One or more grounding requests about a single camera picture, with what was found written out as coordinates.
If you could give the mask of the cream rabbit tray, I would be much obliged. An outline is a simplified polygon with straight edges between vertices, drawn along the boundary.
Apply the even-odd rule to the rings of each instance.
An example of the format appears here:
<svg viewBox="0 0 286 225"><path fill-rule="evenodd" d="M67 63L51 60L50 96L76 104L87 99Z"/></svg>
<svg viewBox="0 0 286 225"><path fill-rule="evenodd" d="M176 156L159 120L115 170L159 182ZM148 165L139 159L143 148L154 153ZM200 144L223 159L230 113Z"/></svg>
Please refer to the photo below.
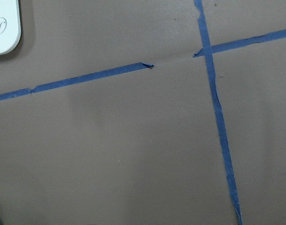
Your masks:
<svg viewBox="0 0 286 225"><path fill-rule="evenodd" d="M18 0L0 0L0 55L11 52L21 38Z"/></svg>

